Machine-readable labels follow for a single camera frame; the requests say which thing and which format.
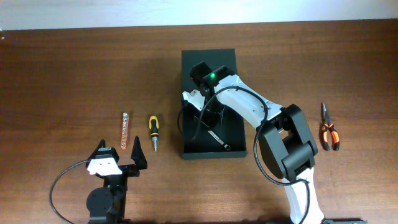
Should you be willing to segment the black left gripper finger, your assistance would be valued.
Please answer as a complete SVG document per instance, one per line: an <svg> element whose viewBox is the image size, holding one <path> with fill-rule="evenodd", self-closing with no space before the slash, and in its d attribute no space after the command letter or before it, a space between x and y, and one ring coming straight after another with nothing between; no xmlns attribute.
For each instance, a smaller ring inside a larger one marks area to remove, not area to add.
<svg viewBox="0 0 398 224"><path fill-rule="evenodd" d="M91 153L91 155L89 156L89 159L94 159L94 158L97 156L97 154L99 153L99 150L100 150L101 148L104 148L105 145L106 145L106 141L105 141L104 139L102 139L102 140L99 142L99 144L98 144L98 146L96 147L96 149L95 149L95 150Z"/></svg>
<svg viewBox="0 0 398 224"><path fill-rule="evenodd" d="M134 165L139 170L147 169L147 160L141 148L141 142L138 136L134 138L134 144L132 147L131 159L134 161Z"/></svg>

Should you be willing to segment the silver ring wrench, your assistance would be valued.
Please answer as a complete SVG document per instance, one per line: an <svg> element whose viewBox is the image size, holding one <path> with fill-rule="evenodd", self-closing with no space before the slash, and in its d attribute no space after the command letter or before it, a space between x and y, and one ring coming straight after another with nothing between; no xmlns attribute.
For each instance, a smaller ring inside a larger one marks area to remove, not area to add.
<svg viewBox="0 0 398 224"><path fill-rule="evenodd" d="M226 149L227 151L231 150L231 146L226 144L207 124L200 121L199 118L196 118L196 121L205 126L206 131L221 145L222 148Z"/></svg>

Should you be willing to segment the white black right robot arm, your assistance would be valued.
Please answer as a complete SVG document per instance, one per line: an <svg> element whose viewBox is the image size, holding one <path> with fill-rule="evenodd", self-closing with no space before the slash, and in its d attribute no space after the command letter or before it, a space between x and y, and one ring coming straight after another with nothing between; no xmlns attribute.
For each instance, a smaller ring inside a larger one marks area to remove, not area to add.
<svg viewBox="0 0 398 224"><path fill-rule="evenodd" d="M229 143L214 132L223 110L233 110L255 130L254 160L262 175L283 186L292 223L321 223L325 216L318 204L313 173L318 152L302 110L295 104L283 107L256 93L225 65L211 69L205 62L192 67L189 77L197 86L182 93L183 110L196 119L183 127L190 148L205 149L207 131L221 148Z"/></svg>

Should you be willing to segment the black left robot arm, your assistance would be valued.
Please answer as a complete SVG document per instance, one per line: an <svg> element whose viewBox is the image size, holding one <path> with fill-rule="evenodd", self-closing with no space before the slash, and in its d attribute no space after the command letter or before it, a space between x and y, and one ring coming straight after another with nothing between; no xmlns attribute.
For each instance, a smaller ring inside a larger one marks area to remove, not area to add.
<svg viewBox="0 0 398 224"><path fill-rule="evenodd" d="M121 224L129 223L125 218L127 180L138 177L135 164L119 165L115 148L107 147L102 139L86 162L90 175L103 180L103 185L90 192L86 207L90 213L89 223Z"/></svg>

